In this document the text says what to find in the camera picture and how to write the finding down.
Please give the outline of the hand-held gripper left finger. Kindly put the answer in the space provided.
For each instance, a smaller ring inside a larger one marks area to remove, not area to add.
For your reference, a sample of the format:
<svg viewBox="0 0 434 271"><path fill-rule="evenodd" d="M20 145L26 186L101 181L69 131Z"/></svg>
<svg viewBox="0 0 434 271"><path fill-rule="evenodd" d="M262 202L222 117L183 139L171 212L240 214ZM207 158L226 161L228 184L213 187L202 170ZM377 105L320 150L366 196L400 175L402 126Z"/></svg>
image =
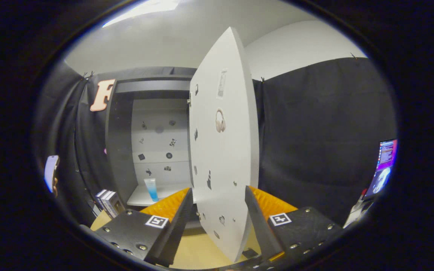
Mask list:
<svg viewBox="0 0 434 271"><path fill-rule="evenodd" d="M141 210L126 208L96 230L81 225L86 242L122 266L170 266L191 216L193 189L186 187Z"/></svg>

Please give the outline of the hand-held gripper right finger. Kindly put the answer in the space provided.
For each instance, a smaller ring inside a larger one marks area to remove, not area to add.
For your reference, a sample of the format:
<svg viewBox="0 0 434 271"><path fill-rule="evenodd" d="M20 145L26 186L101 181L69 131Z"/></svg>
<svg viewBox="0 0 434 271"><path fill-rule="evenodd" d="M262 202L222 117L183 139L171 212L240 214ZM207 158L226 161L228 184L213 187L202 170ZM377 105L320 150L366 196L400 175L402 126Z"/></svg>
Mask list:
<svg viewBox="0 0 434 271"><path fill-rule="evenodd" d="M306 265L343 234L317 209L296 208L256 187L246 187L245 202L264 265Z"/></svg>

